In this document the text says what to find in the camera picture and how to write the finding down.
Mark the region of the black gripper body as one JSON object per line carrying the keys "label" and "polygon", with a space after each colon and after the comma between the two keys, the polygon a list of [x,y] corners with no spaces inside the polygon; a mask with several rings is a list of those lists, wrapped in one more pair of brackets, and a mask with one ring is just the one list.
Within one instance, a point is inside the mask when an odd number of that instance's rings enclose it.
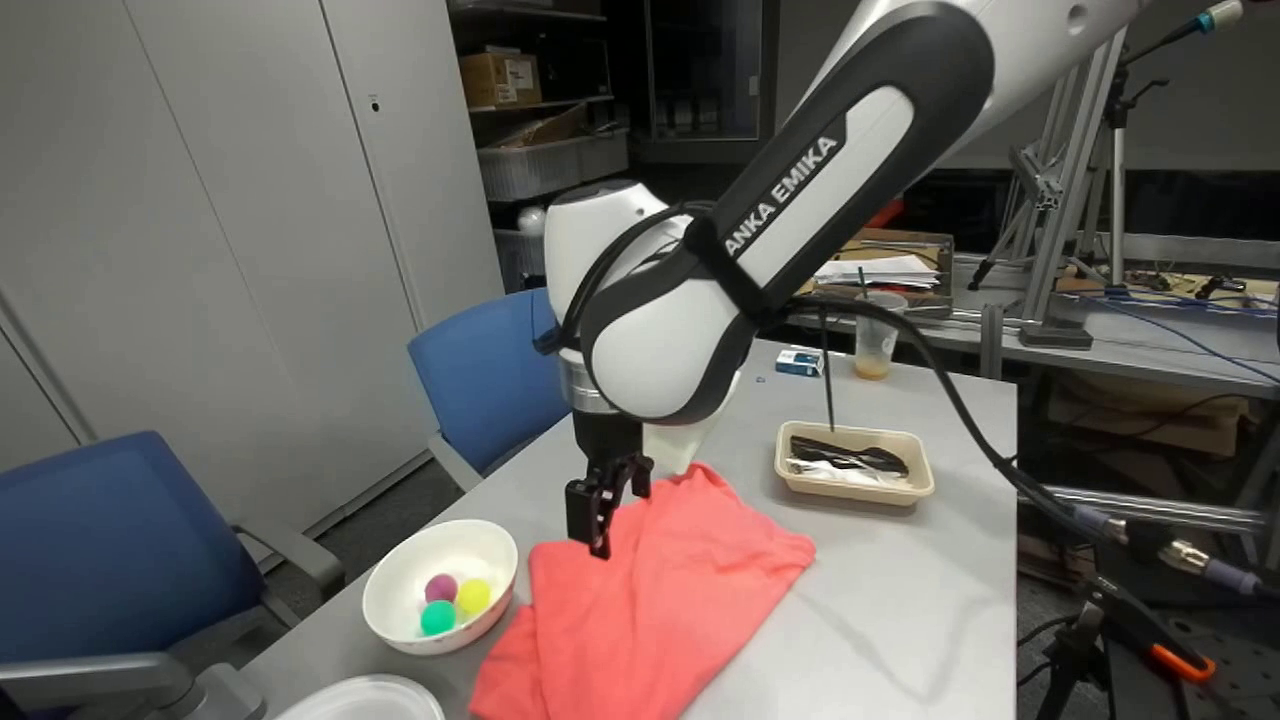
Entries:
{"label": "black gripper body", "polygon": [[631,415],[577,413],[577,442],[589,461],[589,493],[608,501],[621,501],[622,488],[646,493],[651,457],[643,452],[643,428]]}

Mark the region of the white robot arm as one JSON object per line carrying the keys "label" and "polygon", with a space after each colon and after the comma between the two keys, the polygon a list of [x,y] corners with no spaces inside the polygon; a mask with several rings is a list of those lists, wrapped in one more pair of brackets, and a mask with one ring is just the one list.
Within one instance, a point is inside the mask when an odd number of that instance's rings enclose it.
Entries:
{"label": "white robot arm", "polygon": [[1150,0],[858,0],[817,81],[709,202],[638,180],[558,197],[543,225],[552,330],[589,471],[568,537],[613,550],[613,515],[651,484],[638,436],[701,422],[758,324],[941,161],[1007,119]]}

